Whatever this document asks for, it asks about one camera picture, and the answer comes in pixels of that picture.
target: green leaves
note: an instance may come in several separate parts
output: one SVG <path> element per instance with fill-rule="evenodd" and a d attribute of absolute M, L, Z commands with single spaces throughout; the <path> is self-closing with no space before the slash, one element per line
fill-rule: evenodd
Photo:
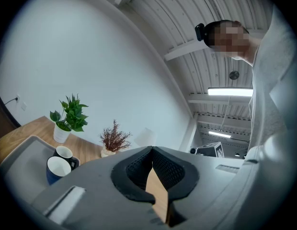
<path fill-rule="evenodd" d="M 55 112 L 49 112 L 49 117 L 54 121 L 54 122 L 57 122 L 60 120 L 61 118 L 61 115 L 59 112 L 55 111 Z"/>
<path fill-rule="evenodd" d="M 85 119 L 88 116 L 82 114 L 82 108 L 88 107 L 88 106 L 84 104 L 80 104 L 78 94 L 76 98 L 73 94 L 72 94 L 72 99 L 70 99 L 67 96 L 66 98 L 68 103 L 62 102 L 62 101 L 60 102 L 63 107 L 63 110 L 67 113 L 67 115 L 63 121 L 60 121 L 61 123 L 59 122 L 57 123 L 58 126 L 60 125 L 59 127 L 61 129 L 63 129 L 62 127 L 68 127 L 77 132 L 83 131 L 82 127 L 88 124 L 87 121 L 85 121 Z"/>
<path fill-rule="evenodd" d="M 61 102 L 61 105 L 62 105 L 63 109 L 65 109 L 69 106 L 68 103 L 65 103 L 65 102 Z"/>

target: mug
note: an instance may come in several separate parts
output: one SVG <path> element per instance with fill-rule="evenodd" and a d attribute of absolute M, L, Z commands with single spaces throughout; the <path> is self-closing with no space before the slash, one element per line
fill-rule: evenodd
<path fill-rule="evenodd" d="M 46 178 L 51 185 L 71 172 L 69 163 L 60 157 L 50 157 L 46 163 Z"/>
<path fill-rule="evenodd" d="M 61 157 L 66 160 L 71 166 L 72 170 L 79 166 L 79 161 L 73 158 L 72 151 L 65 146 L 58 146 L 54 152 L 54 156 Z"/>

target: mug handle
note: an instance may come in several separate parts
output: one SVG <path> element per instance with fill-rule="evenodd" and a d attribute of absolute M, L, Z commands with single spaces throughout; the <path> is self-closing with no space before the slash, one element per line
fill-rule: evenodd
<path fill-rule="evenodd" d="M 74 159 L 73 157 L 70 158 L 70 166 L 72 170 L 76 169 L 79 165 L 80 165 L 80 162 L 78 159 Z"/>

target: black mesh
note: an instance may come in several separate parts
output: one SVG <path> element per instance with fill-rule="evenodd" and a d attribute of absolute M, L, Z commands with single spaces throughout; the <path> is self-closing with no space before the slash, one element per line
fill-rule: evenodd
<path fill-rule="evenodd" d="M 158 147 L 147 147 L 120 161 L 112 169 L 111 179 L 115 187 L 130 200 L 154 204 L 154 196 L 145 192 L 152 167 L 168 191 L 168 204 L 188 196 L 199 180 L 194 165 Z"/>
<path fill-rule="evenodd" d="M 185 176 L 182 166 L 176 164 L 156 150 L 153 152 L 153 168 L 166 190 L 175 186 Z"/>
<path fill-rule="evenodd" d="M 134 160 L 126 168 L 128 178 L 138 187 L 145 190 L 149 172 L 152 169 L 151 150 Z"/>

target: potted plant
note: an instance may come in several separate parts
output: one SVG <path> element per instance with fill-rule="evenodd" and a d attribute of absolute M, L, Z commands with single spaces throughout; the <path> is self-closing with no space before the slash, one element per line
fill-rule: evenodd
<path fill-rule="evenodd" d="M 128 137 L 132 134 L 124 133 L 123 131 L 118 131 L 119 124 L 114 120 L 113 128 L 104 129 L 103 133 L 100 134 L 101 142 L 104 147 L 101 151 L 101 157 L 107 157 L 109 155 L 115 154 L 116 151 L 119 151 L 130 146 L 130 142 L 126 141 Z"/>
<path fill-rule="evenodd" d="M 63 108 L 62 115 L 60 115 L 60 113 L 57 111 L 53 113 L 50 112 L 49 115 L 50 118 L 56 123 L 54 129 L 54 140 L 59 143 L 64 143 L 67 140 L 71 130 L 77 132 L 83 131 L 82 127 L 88 124 L 85 121 L 88 116 L 82 114 L 82 108 L 88 106 L 80 104 L 78 94 L 76 99 L 73 94 L 72 100 L 67 96 L 66 98 L 68 103 L 60 101 Z M 66 116 L 64 119 L 62 119 L 64 112 L 66 112 Z"/>

